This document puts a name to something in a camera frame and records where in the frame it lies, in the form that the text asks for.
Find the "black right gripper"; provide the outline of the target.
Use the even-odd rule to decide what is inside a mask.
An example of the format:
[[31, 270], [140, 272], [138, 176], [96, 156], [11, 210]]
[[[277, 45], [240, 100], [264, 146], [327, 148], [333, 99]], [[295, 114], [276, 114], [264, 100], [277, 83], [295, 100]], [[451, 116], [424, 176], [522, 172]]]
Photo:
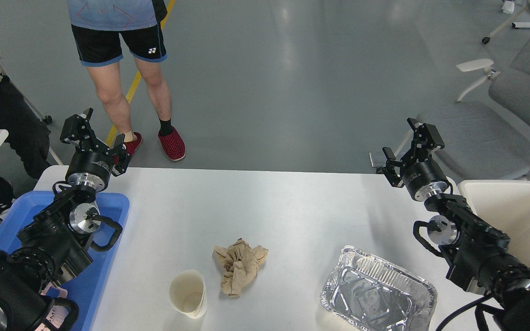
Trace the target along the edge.
[[407, 162], [397, 161], [392, 149], [383, 147], [386, 163], [381, 167], [381, 174], [392, 187], [406, 187], [412, 199], [423, 202], [433, 195], [445, 193], [451, 186], [432, 159], [433, 151], [444, 149], [445, 144], [434, 125], [413, 118], [407, 121], [414, 132]]

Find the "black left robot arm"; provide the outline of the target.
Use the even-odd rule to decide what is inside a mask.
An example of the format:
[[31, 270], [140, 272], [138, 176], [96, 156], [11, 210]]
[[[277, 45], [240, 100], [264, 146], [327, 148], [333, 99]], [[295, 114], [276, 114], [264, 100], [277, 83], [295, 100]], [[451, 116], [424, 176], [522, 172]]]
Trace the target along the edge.
[[50, 205], [17, 233], [21, 245], [0, 250], [0, 331], [69, 331], [79, 307], [65, 294], [47, 295], [50, 285], [76, 278], [93, 259], [89, 249], [105, 252], [117, 243], [122, 225], [103, 216], [96, 205], [111, 176], [126, 172], [131, 155], [124, 135], [113, 147], [91, 128], [92, 108], [65, 120], [60, 140], [75, 145], [62, 188]]

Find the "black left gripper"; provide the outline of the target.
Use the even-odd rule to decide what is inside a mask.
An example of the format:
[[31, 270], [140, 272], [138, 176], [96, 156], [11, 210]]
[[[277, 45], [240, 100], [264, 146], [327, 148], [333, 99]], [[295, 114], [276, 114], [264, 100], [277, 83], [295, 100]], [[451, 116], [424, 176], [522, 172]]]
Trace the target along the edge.
[[90, 125], [93, 111], [88, 108], [82, 114], [68, 117], [60, 141], [75, 146], [75, 155], [65, 176], [68, 184], [89, 186], [99, 192], [109, 186], [111, 175], [117, 177], [127, 171], [131, 155], [123, 140], [115, 140], [112, 148], [100, 149], [100, 141]]

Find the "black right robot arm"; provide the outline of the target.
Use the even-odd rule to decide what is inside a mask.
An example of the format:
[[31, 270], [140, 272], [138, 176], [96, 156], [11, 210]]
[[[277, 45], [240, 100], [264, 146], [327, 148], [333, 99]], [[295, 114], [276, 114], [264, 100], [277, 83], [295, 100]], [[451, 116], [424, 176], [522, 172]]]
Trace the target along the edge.
[[447, 261], [447, 279], [480, 298], [462, 306], [437, 326], [441, 331], [454, 318], [474, 308], [477, 327], [487, 331], [484, 314], [491, 314], [503, 331], [530, 331], [530, 268], [509, 254], [510, 238], [473, 213], [462, 195], [435, 163], [432, 153], [444, 148], [434, 125], [407, 120], [414, 136], [401, 159], [383, 148], [386, 163], [376, 172], [393, 187], [406, 187], [410, 197], [436, 212], [429, 222], [414, 223], [414, 237]]

